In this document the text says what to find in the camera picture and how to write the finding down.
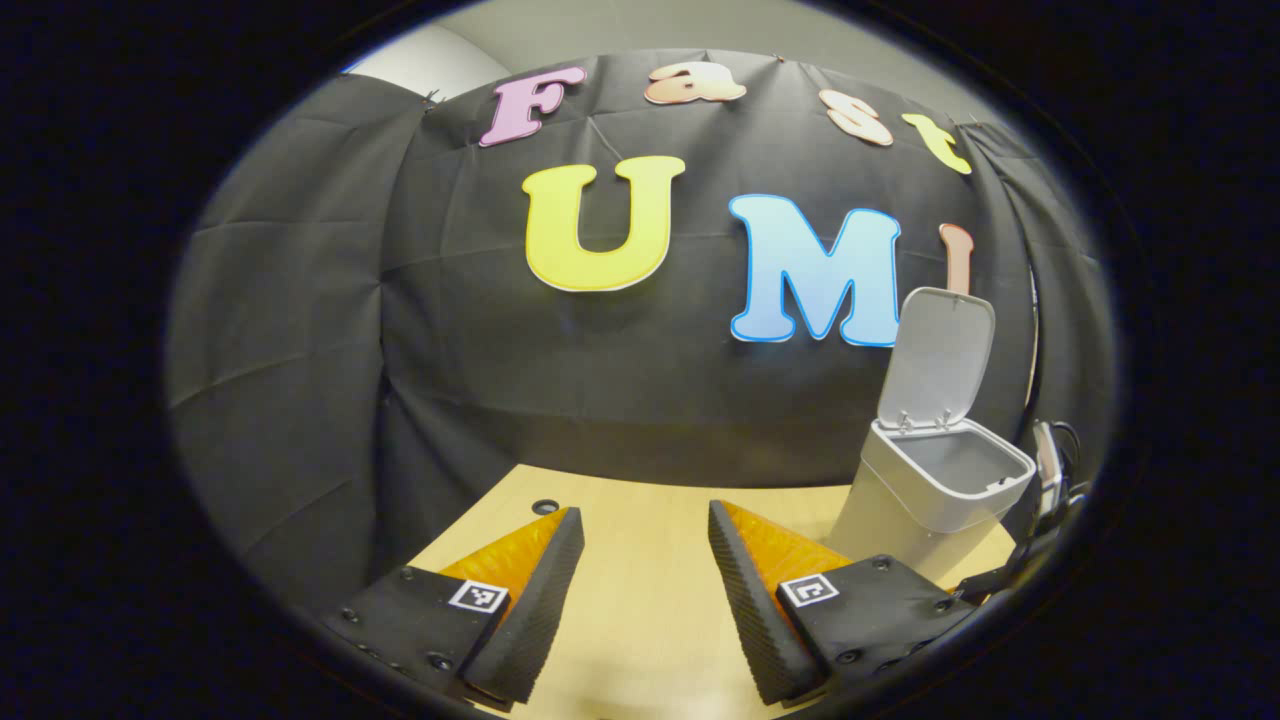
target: yellow letter u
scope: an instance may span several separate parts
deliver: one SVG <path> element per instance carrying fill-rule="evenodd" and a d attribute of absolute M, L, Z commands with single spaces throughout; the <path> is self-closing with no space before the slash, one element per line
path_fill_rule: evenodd
<path fill-rule="evenodd" d="M 671 245 L 671 179 L 685 172 L 680 158 L 628 158 L 614 172 L 631 181 L 631 229 L 622 247 L 584 250 L 577 241 L 582 188 L 595 179 L 590 165 L 561 165 L 525 178 L 529 227 L 525 255 L 544 283 L 570 292 L 632 286 L 658 269 Z"/>

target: trash can lid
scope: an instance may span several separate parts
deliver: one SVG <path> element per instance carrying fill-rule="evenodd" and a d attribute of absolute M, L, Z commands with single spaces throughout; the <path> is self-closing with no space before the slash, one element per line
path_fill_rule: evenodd
<path fill-rule="evenodd" d="M 980 297 L 934 287 L 902 302 L 897 341 L 881 388 L 879 421 L 950 425 L 965 416 L 987 370 L 996 311 Z"/>

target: table surface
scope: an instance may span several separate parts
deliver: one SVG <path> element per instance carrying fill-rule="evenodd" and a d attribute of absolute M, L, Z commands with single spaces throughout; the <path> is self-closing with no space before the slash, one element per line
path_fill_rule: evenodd
<path fill-rule="evenodd" d="M 586 544 L 532 696 L 509 714 L 481 710 L 564 720 L 778 717 L 797 707 L 760 702 L 707 539 L 708 503 L 733 502 L 820 542 L 849 496 L 850 486 L 695 488 L 517 465 L 411 565 L 445 568 L 536 520 L 539 500 L 579 507 Z M 954 565 L 920 574 L 952 587 L 998 568 L 1012 547 L 993 523 Z"/>

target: blue letter m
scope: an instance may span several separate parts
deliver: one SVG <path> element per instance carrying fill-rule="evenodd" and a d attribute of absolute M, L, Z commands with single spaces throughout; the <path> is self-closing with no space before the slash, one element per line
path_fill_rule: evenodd
<path fill-rule="evenodd" d="M 733 318 L 733 337 L 782 342 L 796 323 L 782 309 L 787 284 L 814 340 L 827 337 L 850 287 L 854 306 L 840 325 L 851 345 L 888 347 L 897 337 L 893 241 L 897 220 L 876 210 L 851 210 L 827 252 L 795 202 L 777 195 L 740 195 L 728 211 L 746 223 L 746 310 Z"/>

